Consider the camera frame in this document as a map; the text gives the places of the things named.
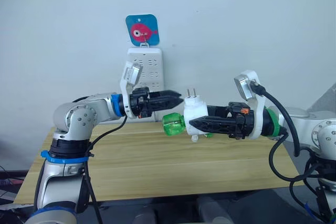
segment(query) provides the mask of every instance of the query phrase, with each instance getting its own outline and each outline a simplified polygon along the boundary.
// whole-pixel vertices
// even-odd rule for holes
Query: white wall
[[[308,108],[336,78],[335,0],[0,0],[0,163],[29,168],[54,109],[119,91],[130,14],[154,14],[165,85],[240,101],[255,69],[285,105]]]

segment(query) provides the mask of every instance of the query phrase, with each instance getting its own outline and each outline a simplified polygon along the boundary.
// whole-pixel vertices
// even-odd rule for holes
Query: power strip
[[[163,60],[160,48],[132,47],[128,49],[127,60],[142,65],[138,84],[134,88],[148,87],[151,92],[164,90]],[[164,111],[153,113],[152,120],[162,120]]]

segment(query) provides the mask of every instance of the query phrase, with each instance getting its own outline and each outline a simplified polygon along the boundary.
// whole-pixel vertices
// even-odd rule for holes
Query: white power strip
[[[148,87],[151,92],[164,90],[162,50],[160,48],[132,47],[128,49],[127,60],[142,65],[138,84],[134,88]],[[161,120],[166,113],[157,111],[151,117]]]

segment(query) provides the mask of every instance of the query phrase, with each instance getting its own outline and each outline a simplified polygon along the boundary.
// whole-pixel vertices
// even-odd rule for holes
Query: sticker
[[[157,24],[152,14],[127,16],[126,25],[133,45],[138,47],[144,42],[150,46],[157,45],[160,42]]]

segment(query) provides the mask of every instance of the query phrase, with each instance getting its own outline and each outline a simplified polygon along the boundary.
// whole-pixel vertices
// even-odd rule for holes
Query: wooden table
[[[113,127],[97,126],[92,139]],[[53,131],[41,150],[49,149]],[[238,141],[220,134],[193,143],[186,133],[166,136],[161,123],[126,124],[95,146],[90,176],[98,201],[287,187],[268,165],[273,144],[265,137]],[[14,203],[33,203],[42,163],[38,155]],[[298,175],[283,146],[275,164],[286,176]]]

